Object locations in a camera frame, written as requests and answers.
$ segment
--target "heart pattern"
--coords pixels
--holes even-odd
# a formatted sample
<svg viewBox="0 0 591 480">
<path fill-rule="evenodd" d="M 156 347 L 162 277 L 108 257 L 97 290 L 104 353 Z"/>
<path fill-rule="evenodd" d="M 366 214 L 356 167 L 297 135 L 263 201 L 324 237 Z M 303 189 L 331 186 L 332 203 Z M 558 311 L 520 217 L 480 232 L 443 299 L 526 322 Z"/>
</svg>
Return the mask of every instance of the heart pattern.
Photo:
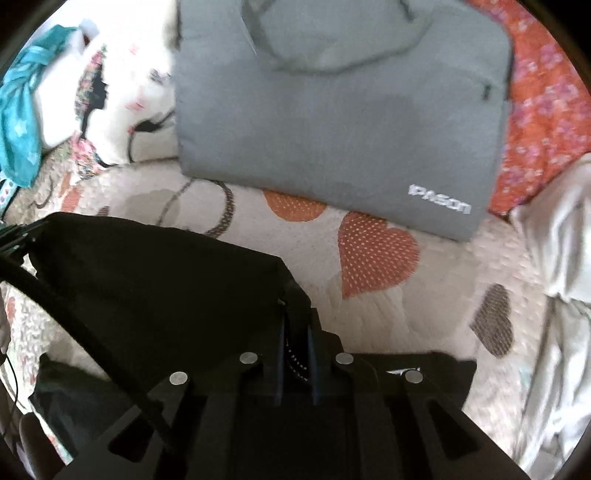
<svg viewBox="0 0 591 480">
<path fill-rule="evenodd" d="M 81 196 L 82 196 L 82 190 L 78 185 L 75 186 L 74 188 L 72 188 L 64 197 L 64 200 L 61 203 L 60 211 L 66 212 L 66 213 L 72 213 L 76 209 L 76 207 L 78 206 Z"/>
<path fill-rule="evenodd" d="M 343 298 L 385 290 L 405 281 L 417 269 L 419 249 L 414 237 L 386 220 L 349 212 L 339 227 Z"/>
<path fill-rule="evenodd" d="M 66 172 L 66 174 L 64 175 L 64 177 L 61 180 L 61 184 L 60 184 L 60 191 L 57 194 L 57 196 L 59 198 L 62 198 L 66 192 L 68 191 L 68 189 L 70 188 L 70 180 L 72 178 L 72 172 Z"/>
<path fill-rule="evenodd" d="M 470 325 L 482 345 L 495 357 L 503 358 L 513 346 L 513 325 L 509 320 L 511 304 L 503 285 L 490 286 Z"/>
<path fill-rule="evenodd" d="M 267 205 L 280 218 L 288 222 L 309 222 L 324 212 L 326 204 L 284 193 L 264 191 Z"/>
<path fill-rule="evenodd" d="M 14 317 L 17 314 L 17 307 L 16 307 L 16 300 L 14 297 L 10 297 L 6 302 L 6 317 L 8 319 L 8 323 L 12 325 L 14 321 Z"/>
<path fill-rule="evenodd" d="M 111 209 L 109 208 L 108 205 L 105 205 L 104 207 L 99 208 L 99 211 L 96 212 L 97 217 L 108 217 L 109 216 L 109 211 Z"/>
</svg>

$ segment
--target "bag handle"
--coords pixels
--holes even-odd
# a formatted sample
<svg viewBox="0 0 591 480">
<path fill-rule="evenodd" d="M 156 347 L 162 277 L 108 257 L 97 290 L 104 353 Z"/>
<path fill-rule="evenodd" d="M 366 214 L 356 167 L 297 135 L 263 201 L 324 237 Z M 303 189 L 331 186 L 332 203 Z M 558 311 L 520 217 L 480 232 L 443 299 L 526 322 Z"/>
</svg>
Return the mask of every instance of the bag handle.
<svg viewBox="0 0 591 480">
<path fill-rule="evenodd" d="M 274 48 L 262 21 L 271 6 L 280 1 L 282 0 L 242 0 L 242 20 L 251 46 L 261 61 L 273 70 L 297 73 L 339 73 L 404 53 L 418 44 L 432 18 L 430 10 L 415 9 L 407 0 L 375 0 L 383 4 L 389 15 L 387 21 L 391 21 L 391 24 L 383 22 L 382 26 L 385 28 L 370 28 L 372 18 L 366 15 L 365 22 L 360 20 L 352 31 L 343 31 L 338 37 L 320 33 L 318 45 L 308 49 L 303 47 L 303 51 L 286 56 Z"/>
</svg>

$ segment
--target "polka dot fabric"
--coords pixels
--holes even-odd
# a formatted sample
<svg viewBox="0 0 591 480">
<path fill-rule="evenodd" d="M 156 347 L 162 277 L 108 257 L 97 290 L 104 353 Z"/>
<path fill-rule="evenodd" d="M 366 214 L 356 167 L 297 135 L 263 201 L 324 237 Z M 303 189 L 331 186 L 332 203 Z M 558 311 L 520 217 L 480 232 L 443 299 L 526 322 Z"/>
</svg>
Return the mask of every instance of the polka dot fabric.
<svg viewBox="0 0 591 480">
<path fill-rule="evenodd" d="M 271 210 L 288 222 L 309 222 L 318 218 L 326 209 L 325 203 L 266 190 L 265 198 Z"/>
<path fill-rule="evenodd" d="M 82 196 L 82 189 L 79 186 L 73 187 L 64 197 L 64 201 L 61 203 L 61 211 L 66 213 L 72 213 Z"/>
<path fill-rule="evenodd" d="M 417 269 L 419 250 L 414 237 L 370 215 L 345 215 L 338 243 L 343 298 L 396 286 Z"/>
</svg>

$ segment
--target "white cloth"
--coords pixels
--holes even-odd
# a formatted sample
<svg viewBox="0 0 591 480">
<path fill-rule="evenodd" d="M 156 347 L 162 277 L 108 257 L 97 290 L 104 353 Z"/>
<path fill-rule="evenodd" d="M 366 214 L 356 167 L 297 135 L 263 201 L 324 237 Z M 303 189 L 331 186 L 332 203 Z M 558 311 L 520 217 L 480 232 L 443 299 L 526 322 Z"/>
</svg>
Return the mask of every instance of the white cloth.
<svg viewBox="0 0 591 480">
<path fill-rule="evenodd" d="M 73 105 L 84 68 L 83 54 L 84 39 L 78 29 L 70 37 L 68 47 L 45 69 L 43 80 L 35 90 L 35 107 L 45 150 L 58 146 L 76 128 Z"/>
<path fill-rule="evenodd" d="M 514 452 L 532 479 L 547 480 L 591 417 L 591 154 L 511 218 L 554 297 Z"/>
<path fill-rule="evenodd" d="M 591 154 L 511 212 L 546 295 L 591 303 Z"/>
</svg>

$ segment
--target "quilted bedspread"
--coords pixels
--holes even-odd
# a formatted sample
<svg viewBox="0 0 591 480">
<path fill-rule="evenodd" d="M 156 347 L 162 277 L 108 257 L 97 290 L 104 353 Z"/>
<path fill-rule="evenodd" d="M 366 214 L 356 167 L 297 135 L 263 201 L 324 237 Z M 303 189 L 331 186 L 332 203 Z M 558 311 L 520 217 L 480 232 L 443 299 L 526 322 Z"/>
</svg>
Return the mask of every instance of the quilted bedspread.
<svg viewBox="0 0 591 480">
<path fill-rule="evenodd" d="M 111 168 L 79 180 L 68 145 L 46 159 L 34 189 L 21 191 L 8 223 L 51 212 L 110 215 L 189 229 L 281 257 L 318 308 L 323 328 L 351 352 L 443 351 L 476 358 L 465 412 L 511 454 L 545 311 L 545 297 L 513 228 L 489 216 L 465 244 L 318 202 L 180 173 L 174 160 Z M 38 359 L 101 375 L 63 329 L 4 286 L 20 405 Z M 163 284 L 156 301 L 173 304 Z M 4 375 L 10 383 L 10 376 Z"/>
</svg>

